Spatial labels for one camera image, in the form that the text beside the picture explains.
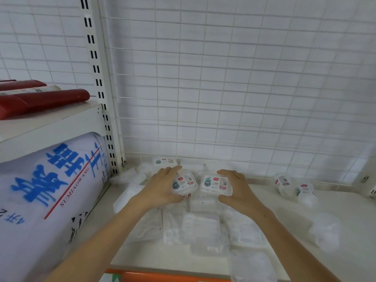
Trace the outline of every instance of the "red roll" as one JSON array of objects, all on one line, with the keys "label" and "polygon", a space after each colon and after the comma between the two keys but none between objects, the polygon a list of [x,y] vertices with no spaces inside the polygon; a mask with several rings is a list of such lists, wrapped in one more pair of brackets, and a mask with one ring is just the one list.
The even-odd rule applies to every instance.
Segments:
[{"label": "red roll", "polygon": [[6,80],[6,81],[0,82],[0,91],[26,89],[26,88],[43,87],[43,86],[47,86],[47,84],[40,82],[38,80],[25,80],[25,81]]},{"label": "red roll", "polygon": [[90,94],[84,89],[0,96],[0,120],[84,102]]}]

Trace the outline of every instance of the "white wall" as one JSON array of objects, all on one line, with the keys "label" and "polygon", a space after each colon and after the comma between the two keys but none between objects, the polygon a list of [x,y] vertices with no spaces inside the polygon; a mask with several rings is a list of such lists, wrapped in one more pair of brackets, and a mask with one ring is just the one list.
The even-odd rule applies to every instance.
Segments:
[{"label": "white wall", "polygon": [[0,0],[0,79],[36,79],[96,95],[80,0]]},{"label": "white wall", "polygon": [[127,158],[351,183],[376,137],[376,0],[105,0]]}]

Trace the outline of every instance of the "cartoon illustration on label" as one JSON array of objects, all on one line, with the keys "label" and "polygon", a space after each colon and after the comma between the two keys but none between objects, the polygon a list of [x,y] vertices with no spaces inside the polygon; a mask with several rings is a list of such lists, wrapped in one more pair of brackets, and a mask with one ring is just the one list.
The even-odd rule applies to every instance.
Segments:
[{"label": "cartoon illustration on label", "polygon": [[209,186],[211,185],[210,177],[208,177],[208,178],[205,179],[204,185],[205,185],[206,187],[209,187]]},{"label": "cartoon illustration on label", "polygon": [[179,189],[179,187],[180,187],[180,185],[179,185],[179,183],[177,183],[176,181],[174,181],[174,182],[172,183],[172,189],[177,190],[177,189]]}]

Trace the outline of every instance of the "slotted metal post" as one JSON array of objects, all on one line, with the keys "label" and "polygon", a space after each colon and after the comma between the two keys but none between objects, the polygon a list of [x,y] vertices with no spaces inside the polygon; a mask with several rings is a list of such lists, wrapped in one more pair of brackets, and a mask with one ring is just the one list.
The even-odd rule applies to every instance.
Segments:
[{"label": "slotted metal post", "polygon": [[115,109],[117,106],[112,94],[114,84],[111,83],[110,78],[111,59],[108,57],[105,47],[105,37],[108,36],[103,32],[99,1],[79,0],[79,2],[82,9],[86,48],[97,89],[97,99],[102,107],[111,174],[117,175],[122,171],[125,156],[121,129],[116,120],[117,112]]}]

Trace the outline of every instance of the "hand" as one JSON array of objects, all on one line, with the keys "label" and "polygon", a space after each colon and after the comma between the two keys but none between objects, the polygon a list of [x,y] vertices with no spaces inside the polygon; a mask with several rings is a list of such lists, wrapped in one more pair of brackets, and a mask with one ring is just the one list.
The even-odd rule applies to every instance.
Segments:
[{"label": "hand", "polygon": [[234,208],[251,219],[254,219],[262,210],[266,209],[249,187],[244,174],[237,173],[235,170],[225,169],[218,170],[217,173],[226,176],[230,180],[233,189],[231,196],[218,196],[221,203]]},{"label": "hand", "polygon": [[183,196],[172,193],[172,182],[179,169],[181,169],[179,165],[173,168],[161,168],[135,197],[149,209],[181,202]]}]

